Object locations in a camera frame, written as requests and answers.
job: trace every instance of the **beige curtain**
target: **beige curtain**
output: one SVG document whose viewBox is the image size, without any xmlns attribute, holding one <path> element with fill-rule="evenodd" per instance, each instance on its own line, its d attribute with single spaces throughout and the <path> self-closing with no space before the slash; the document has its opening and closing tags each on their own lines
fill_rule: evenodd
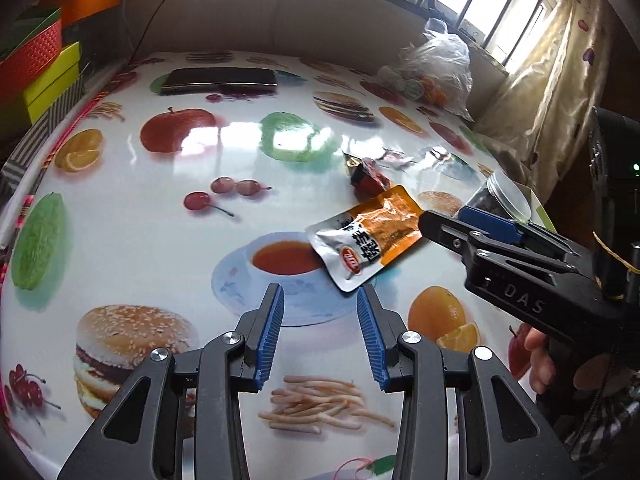
<svg viewBox="0 0 640 480">
<path fill-rule="evenodd" d="M 588 138 L 615 23 L 606 0 L 561 0 L 538 44 L 474 125 L 510 176 L 542 203 Z"/>
</svg>

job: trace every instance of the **black and white striped cloth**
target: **black and white striped cloth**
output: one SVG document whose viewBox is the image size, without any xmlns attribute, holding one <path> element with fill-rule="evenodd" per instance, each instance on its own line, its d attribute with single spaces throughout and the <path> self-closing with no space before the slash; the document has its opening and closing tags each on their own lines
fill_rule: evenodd
<svg viewBox="0 0 640 480">
<path fill-rule="evenodd" d="M 638 419 L 640 413 L 640 375 L 636 374 L 629 386 L 602 399 L 600 409 L 585 427 L 575 443 L 571 458 L 583 477 L 598 470 L 612 453 L 614 446 Z M 575 433 L 564 442 L 568 445 Z"/>
<path fill-rule="evenodd" d="M 82 78 L 79 78 L 45 111 L 12 151 L 0 170 L 0 194 L 13 194 L 34 157 L 82 97 Z"/>
</svg>

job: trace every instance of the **black smartphone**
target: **black smartphone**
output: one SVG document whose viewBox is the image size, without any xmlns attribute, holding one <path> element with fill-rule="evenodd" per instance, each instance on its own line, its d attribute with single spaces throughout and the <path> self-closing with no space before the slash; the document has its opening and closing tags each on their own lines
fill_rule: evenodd
<svg viewBox="0 0 640 480">
<path fill-rule="evenodd" d="M 276 75 L 267 68 L 211 66 L 179 68 L 162 83 L 162 94 L 184 92 L 269 93 L 276 91 Z"/>
</svg>

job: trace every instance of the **fruit print tablecloth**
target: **fruit print tablecloth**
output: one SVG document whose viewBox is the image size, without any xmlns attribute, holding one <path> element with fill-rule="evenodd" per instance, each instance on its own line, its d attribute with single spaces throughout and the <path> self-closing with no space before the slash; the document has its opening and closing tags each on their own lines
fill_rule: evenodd
<svg viewBox="0 0 640 480">
<path fill-rule="evenodd" d="M 277 95 L 159 94 L 171 70 L 214 64 L 273 68 Z M 344 153 L 377 160 L 423 208 L 448 214 L 496 161 L 458 118 L 314 60 L 155 54 L 107 90 L 46 170 L 22 231 L 31 235 L 18 238 L 2 287 L 0 370 L 11 396 L 4 416 L 30 460 L 55 478 L 145 352 L 204 345 L 279 281 L 286 314 L 271 379 L 262 393 L 241 397 L 252 479 L 331 479 L 353 458 L 366 460 L 344 466 L 340 478 L 363 464 L 388 477 L 402 397 L 373 381 L 354 297 L 305 253 L 303 231 L 356 203 Z M 412 162 L 389 164 L 398 157 Z M 43 200 L 62 204 L 55 218 Z M 297 251 L 306 267 L 260 263 L 255 256 L 267 249 Z M 29 258 L 38 272 L 24 270 Z M 372 283 L 410 328 L 445 346 L 482 342 L 506 362 L 509 326 L 518 323 L 469 294 L 464 275 L 455 254 L 421 241 Z M 257 414 L 271 410 L 269 391 L 286 375 L 353 381 L 367 408 L 396 426 L 272 430 Z M 184 442 L 190 478 L 193 443 Z"/>
</svg>

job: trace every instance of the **red logo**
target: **red logo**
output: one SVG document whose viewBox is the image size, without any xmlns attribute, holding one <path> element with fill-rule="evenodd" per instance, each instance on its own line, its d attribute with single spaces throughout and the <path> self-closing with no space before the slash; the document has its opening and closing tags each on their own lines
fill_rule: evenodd
<svg viewBox="0 0 640 480">
<path fill-rule="evenodd" d="M 358 256 L 350 247 L 344 246 L 340 249 L 340 256 L 342 257 L 342 262 L 353 274 L 360 274 L 362 270 L 360 268 L 360 262 L 358 261 Z"/>
</svg>

